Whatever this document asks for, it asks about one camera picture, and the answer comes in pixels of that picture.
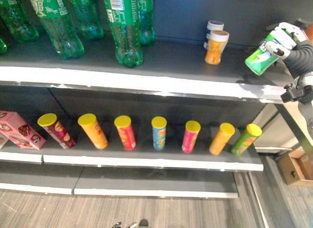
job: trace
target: soda bottle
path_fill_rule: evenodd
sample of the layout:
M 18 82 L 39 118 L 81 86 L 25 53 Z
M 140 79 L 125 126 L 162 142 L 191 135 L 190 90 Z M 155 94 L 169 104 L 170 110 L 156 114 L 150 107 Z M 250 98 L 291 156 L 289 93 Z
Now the soda bottle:
M 94 0 L 69 0 L 79 23 L 79 31 L 87 40 L 99 40 L 104 37 L 97 15 Z
M 7 50 L 5 42 L 0 38 L 0 54 L 5 53 Z
M 34 41 L 39 35 L 30 23 L 21 0 L 0 0 L 0 16 L 18 41 Z
M 78 58 L 84 47 L 77 37 L 64 0 L 30 0 L 57 53 L 63 59 Z
M 134 67 L 143 63 L 139 42 L 137 0 L 104 0 L 115 41 L 119 64 Z
M 140 43 L 143 46 L 151 45 L 156 38 L 153 29 L 153 0 L 137 0 L 139 22 L 140 22 Z

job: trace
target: pink pringles can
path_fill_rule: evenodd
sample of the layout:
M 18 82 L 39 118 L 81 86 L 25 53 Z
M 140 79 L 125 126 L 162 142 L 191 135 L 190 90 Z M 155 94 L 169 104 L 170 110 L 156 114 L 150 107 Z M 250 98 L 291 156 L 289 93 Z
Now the pink pringles can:
M 191 153 L 194 150 L 194 146 L 200 129 L 201 125 L 197 121 L 187 121 L 185 125 L 184 139 L 181 146 L 181 149 L 184 153 Z

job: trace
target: robotic hand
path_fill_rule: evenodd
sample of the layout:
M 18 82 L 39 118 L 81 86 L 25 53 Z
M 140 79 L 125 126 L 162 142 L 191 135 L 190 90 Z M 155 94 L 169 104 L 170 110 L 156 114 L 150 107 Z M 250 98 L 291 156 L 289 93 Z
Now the robotic hand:
M 283 102 L 298 101 L 298 108 L 304 116 L 308 132 L 313 138 L 313 47 L 306 34 L 299 27 L 280 23 L 282 28 L 297 44 L 289 50 L 274 41 L 268 41 L 265 48 L 280 57 L 289 69 L 296 86 L 287 84 L 281 95 Z

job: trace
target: shoe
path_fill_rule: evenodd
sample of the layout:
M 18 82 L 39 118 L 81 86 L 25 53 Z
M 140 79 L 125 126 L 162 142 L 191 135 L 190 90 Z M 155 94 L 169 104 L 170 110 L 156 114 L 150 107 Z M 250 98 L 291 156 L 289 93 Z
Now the shoe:
M 140 222 L 139 222 L 139 227 L 148 227 L 149 223 L 147 221 L 147 219 L 142 219 Z

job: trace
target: orange pringles can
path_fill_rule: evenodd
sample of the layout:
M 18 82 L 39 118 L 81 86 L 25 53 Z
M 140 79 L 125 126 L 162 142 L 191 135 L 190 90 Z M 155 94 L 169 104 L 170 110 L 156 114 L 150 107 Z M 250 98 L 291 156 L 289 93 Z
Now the orange pringles can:
M 126 151 L 132 151 L 136 147 L 132 120 L 127 115 L 120 115 L 114 121 L 119 137 Z
M 83 128 L 97 149 L 104 149 L 108 146 L 108 140 L 94 114 L 82 115 L 78 118 L 78 124 Z
M 215 156 L 219 155 L 235 132 L 235 127 L 232 124 L 222 123 L 209 147 L 209 151 Z
M 205 56 L 208 64 L 217 65 L 221 62 L 222 52 L 228 42 L 229 33 L 226 31 L 211 31 L 209 47 Z

